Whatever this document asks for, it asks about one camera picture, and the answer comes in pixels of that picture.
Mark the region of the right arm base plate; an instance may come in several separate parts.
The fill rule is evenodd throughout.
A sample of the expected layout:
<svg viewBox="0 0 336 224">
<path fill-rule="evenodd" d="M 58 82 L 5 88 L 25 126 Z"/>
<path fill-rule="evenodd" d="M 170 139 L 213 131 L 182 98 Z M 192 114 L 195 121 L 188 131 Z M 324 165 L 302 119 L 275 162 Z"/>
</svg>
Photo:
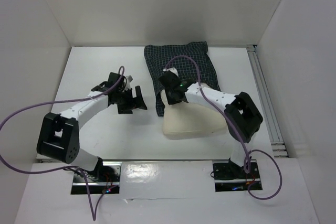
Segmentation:
<svg viewBox="0 0 336 224">
<path fill-rule="evenodd" d="M 210 176 L 214 179 L 216 192 L 262 190 L 258 164 L 251 162 L 251 172 L 246 174 L 242 167 L 229 160 L 213 161 Z"/>
</svg>

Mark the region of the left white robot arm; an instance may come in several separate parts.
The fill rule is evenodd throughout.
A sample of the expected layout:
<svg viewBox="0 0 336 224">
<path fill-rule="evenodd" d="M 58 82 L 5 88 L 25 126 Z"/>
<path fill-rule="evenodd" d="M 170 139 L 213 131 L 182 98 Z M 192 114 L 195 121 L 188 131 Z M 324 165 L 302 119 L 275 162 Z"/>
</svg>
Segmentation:
<svg viewBox="0 0 336 224">
<path fill-rule="evenodd" d="M 140 86 L 131 88 L 132 77 L 110 73 L 107 81 L 91 89 L 88 96 L 58 114 L 44 116 L 37 142 L 37 153 L 81 168 L 85 176 L 96 182 L 115 177 L 115 171 L 105 166 L 100 157 L 80 148 L 81 128 L 99 112 L 116 105 L 119 114 L 131 114 L 134 109 L 146 110 Z"/>
</svg>

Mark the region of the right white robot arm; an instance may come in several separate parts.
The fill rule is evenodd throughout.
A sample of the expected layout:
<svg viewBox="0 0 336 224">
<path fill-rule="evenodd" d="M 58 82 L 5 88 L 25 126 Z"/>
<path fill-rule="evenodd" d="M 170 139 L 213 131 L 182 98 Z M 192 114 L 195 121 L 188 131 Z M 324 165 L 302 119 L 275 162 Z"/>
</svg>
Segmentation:
<svg viewBox="0 0 336 224">
<path fill-rule="evenodd" d="M 229 172 L 235 178 L 251 170 L 251 147 L 263 117 L 246 92 L 230 94 L 221 92 L 192 79 L 182 80 L 172 71 L 159 77 L 170 105 L 194 103 L 219 112 L 225 119 L 228 131 L 236 140 L 230 159 Z"/>
</svg>

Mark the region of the cream pillow with bear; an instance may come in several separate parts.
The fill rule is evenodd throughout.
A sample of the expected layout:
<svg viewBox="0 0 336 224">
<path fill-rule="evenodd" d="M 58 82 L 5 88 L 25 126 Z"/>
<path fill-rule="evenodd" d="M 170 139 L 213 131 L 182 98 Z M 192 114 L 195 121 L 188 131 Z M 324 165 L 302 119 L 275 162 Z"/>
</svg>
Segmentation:
<svg viewBox="0 0 336 224">
<path fill-rule="evenodd" d="M 164 90 L 160 96 L 164 104 L 162 132 L 169 139 L 182 140 L 226 132 L 227 124 L 219 112 L 195 103 L 169 105 Z"/>
</svg>

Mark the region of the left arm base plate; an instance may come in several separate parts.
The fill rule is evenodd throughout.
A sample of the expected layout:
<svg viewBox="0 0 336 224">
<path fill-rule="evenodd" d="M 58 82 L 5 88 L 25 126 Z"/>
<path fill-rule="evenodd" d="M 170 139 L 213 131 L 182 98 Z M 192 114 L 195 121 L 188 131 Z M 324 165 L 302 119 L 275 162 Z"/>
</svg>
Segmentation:
<svg viewBox="0 0 336 224">
<path fill-rule="evenodd" d="M 116 195 L 120 192 L 121 162 L 103 161 L 102 170 L 95 177 L 93 172 L 84 171 L 89 191 L 93 195 L 107 194 Z M 86 195 L 86 181 L 83 174 L 74 172 L 71 192 L 72 195 Z"/>
</svg>

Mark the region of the dark checked pillowcase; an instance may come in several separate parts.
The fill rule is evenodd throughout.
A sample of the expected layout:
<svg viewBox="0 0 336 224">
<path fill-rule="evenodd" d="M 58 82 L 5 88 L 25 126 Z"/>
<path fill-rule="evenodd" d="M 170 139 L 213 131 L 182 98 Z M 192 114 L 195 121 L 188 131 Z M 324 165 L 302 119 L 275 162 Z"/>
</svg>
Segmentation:
<svg viewBox="0 0 336 224">
<path fill-rule="evenodd" d="M 184 56 L 188 56 L 198 65 L 201 82 L 212 89 L 220 90 L 216 70 L 207 53 L 208 44 L 205 41 L 191 42 L 185 45 L 147 45 L 144 47 L 144 58 L 152 78 L 156 99 L 155 108 L 159 117 L 164 115 L 165 109 L 161 99 L 161 91 L 164 87 L 161 85 L 159 77 L 163 74 L 163 69 L 169 64 L 169 61 L 176 56 L 178 59 L 175 59 L 169 66 L 177 70 L 181 79 L 197 79 L 194 64 L 184 58 Z"/>
</svg>

